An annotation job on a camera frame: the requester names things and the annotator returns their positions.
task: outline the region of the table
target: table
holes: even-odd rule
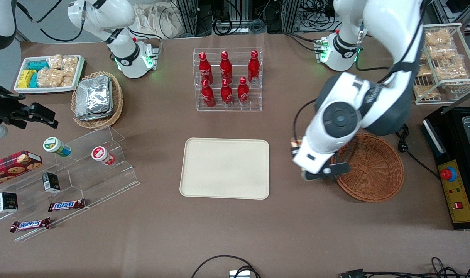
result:
[[[320,37],[311,34],[309,37]],[[252,47],[264,51],[263,111],[198,113],[194,104],[195,47]],[[108,71],[122,85],[124,109],[113,126],[141,185],[24,243],[0,225],[1,277],[190,277],[208,257],[232,254],[254,264],[263,277],[335,277],[367,271],[431,271],[432,256],[466,271],[470,232],[451,230],[440,182],[406,154],[406,178],[393,199],[354,200],[329,180],[304,181],[290,156],[291,125],[299,107],[316,98],[332,70],[283,35],[209,36],[164,42],[158,69],[131,80],[108,59],[103,43],[22,43],[23,57],[80,54],[86,74]],[[390,65],[390,55],[366,38],[362,68]],[[350,72],[378,80],[385,71]],[[28,97],[57,112],[56,130],[29,123],[9,127],[0,158],[18,150],[47,154],[44,139],[70,141],[89,132],[72,120],[70,95]],[[410,150],[434,169],[420,132],[438,106],[415,106],[408,121]],[[313,111],[299,118],[303,134]],[[179,192],[184,143],[191,137],[264,139],[270,145],[270,195],[266,200],[183,197]],[[384,137],[393,146],[394,135]],[[199,277],[226,277],[242,266],[230,259],[206,264]]]

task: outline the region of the yellow snack box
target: yellow snack box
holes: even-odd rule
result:
[[[18,88],[29,88],[31,77],[36,73],[36,70],[23,70],[20,74],[19,81],[17,82]]]

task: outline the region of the red bottle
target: red bottle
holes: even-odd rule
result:
[[[247,75],[247,79],[249,79],[249,83],[255,84],[259,81],[259,64],[258,52],[253,50],[250,53],[250,61],[249,61],[249,74]]]
[[[228,81],[228,84],[232,83],[232,63],[228,59],[228,52],[223,51],[221,53],[221,64],[220,64],[220,69],[221,69],[221,79],[226,79]]]
[[[201,94],[203,94],[203,100],[207,107],[214,107],[216,105],[216,101],[214,100],[213,89],[209,86],[209,82],[206,79],[201,81],[201,85],[203,85],[203,89],[201,90]]]
[[[249,85],[247,85],[247,79],[244,76],[240,77],[237,95],[240,106],[247,106],[249,104]]]
[[[233,96],[232,96],[232,88],[230,88],[230,83],[228,83],[227,79],[223,79],[221,81],[221,99],[223,100],[223,106],[226,108],[233,106]]]
[[[211,64],[206,59],[206,53],[199,53],[200,63],[199,70],[203,79],[209,81],[209,84],[213,84],[213,72],[211,71]]]

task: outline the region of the red cookie box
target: red cookie box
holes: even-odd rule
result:
[[[43,165],[41,156],[21,150],[13,155],[0,159],[0,183],[5,183]]]

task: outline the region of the round wicker basket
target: round wicker basket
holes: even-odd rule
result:
[[[360,133],[338,151],[351,172],[339,176],[338,184],[352,197],[365,202],[382,202],[395,196],[405,177],[403,162],[397,151],[383,139]]]
[[[120,87],[120,84],[117,81],[117,78],[113,76],[113,74],[108,73],[108,72],[93,72],[92,74],[88,74],[84,76],[82,79],[91,79],[94,77],[97,77],[98,75],[106,75],[110,77],[112,80],[112,94],[113,94],[113,109],[115,112],[110,118],[103,118],[103,119],[97,119],[97,120],[92,120],[92,121],[81,121],[78,118],[74,116],[74,121],[82,126],[83,128],[89,128],[89,129],[100,129],[106,125],[113,125],[118,118],[120,117],[120,114],[122,113],[122,108],[123,108],[123,94],[122,94],[122,88]],[[71,109],[72,112],[76,112],[76,94],[77,94],[77,88],[74,89],[72,92],[72,102],[71,102]]]

